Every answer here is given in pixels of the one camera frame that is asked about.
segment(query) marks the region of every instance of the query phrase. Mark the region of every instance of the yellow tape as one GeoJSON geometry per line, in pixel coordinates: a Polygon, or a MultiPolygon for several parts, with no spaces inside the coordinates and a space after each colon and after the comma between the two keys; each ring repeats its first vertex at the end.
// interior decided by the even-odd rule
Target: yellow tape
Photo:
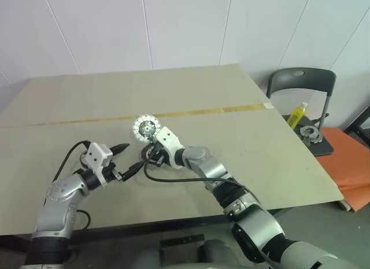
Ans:
{"type": "MultiPolygon", "coordinates": [[[[153,116],[155,117],[181,117],[181,116],[196,116],[196,115],[207,115],[207,114],[267,110],[267,109],[268,108],[265,106],[265,104],[261,103],[261,104],[242,105],[242,106],[235,106],[235,107],[193,110],[193,111],[185,111],[185,112],[158,113],[158,114],[153,114],[153,116]]],[[[59,124],[97,123],[97,122],[102,122],[102,121],[135,120],[138,116],[139,115],[124,116],[124,117],[106,117],[106,118],[88,119],[88,120],[51,121],[49,123],[23,124],[20,126],[2,126],[0,128],[28,127],[28,126],[54,126],[54,125],[59,125],[59,124]]]]}

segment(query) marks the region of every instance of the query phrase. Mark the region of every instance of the table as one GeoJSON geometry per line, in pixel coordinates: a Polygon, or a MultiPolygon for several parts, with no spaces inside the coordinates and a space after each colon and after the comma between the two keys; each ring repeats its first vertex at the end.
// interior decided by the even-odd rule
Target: table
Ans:
{"type": "MultiPolygon", "coordinates": [[[[33,231],[46,190],[75,142],[129,142],[114,162],[125,171],[138,161],[144,144],[131,126],[144,113],[161,114],[183,145],[208,147],[266,209],[343,198],[238,65],[43,77],[32,79],[0,114],[0,235],[33,231]]],[[[82,150],[71,155],[61,178],[79,167],[82,150]]],[[[186,169],[151,173],[194,177],[186,169]]],[[[80,208],[91,214],[91,228],[222,214],[202,183],[156,183],[142,172],[96,189],[80,208]]]]}

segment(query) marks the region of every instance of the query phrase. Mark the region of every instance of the wooden table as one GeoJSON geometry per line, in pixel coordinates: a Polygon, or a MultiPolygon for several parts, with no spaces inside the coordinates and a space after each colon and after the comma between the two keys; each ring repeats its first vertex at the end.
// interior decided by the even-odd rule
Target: wooden table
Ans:
{"type": "MultiPolygon", "coordinates": [[[[343,198],[238,65],[45,77],[32,79],[0,115],[0,235],[33,231],[75,142],[129,142],[114,162],[125,171],[138,161],[144,144],[131,134],[132,117],[145,113],[161,113],[162,125],[183,145],[208,147],[267,209],[343,198]]],[[[82,150],[71,155],[61,178],[79,167],[82,150]]],[[[186,169],[150,172],[194,177],[186,169]]],[[[92,228],[222,214],[202,183],[156,183],[142,172],[96,189],[80,207],[91,214],[92,228]]]]}

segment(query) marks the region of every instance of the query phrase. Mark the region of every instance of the plastic bottle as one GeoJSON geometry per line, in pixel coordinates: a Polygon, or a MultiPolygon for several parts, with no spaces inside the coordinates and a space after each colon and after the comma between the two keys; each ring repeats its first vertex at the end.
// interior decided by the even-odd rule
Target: plastic bottle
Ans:
{"type": "Polygon", "coordinates": [[[307,105],[308,105],[307,102],[302,102],[301,106],[298,106],[293,110],[293,112],[291,113],[287,120],[291,129],[295,129],[301,118],[303,118],[303,116],[306,113],[307,105]]]}

